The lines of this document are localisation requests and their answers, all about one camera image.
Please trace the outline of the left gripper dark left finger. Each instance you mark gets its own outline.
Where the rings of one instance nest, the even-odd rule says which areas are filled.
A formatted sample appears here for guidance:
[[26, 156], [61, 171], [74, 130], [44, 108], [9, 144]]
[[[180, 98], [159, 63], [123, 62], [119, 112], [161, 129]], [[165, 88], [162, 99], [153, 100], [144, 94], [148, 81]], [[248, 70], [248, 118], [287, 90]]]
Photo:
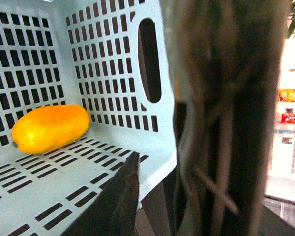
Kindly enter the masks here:
[[133, 152], [64, 236], [131, 236], [139, 202], [139, 153]]

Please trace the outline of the left gripper twine wrapped right finger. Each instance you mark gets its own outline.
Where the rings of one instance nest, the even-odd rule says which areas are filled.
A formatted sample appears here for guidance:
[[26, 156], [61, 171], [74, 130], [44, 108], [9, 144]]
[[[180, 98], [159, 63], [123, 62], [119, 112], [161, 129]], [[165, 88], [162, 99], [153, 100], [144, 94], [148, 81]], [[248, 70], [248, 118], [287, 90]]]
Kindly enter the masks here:
[[256, 236], [291, 3], [160, 5], [175, 100], [175, 233]]

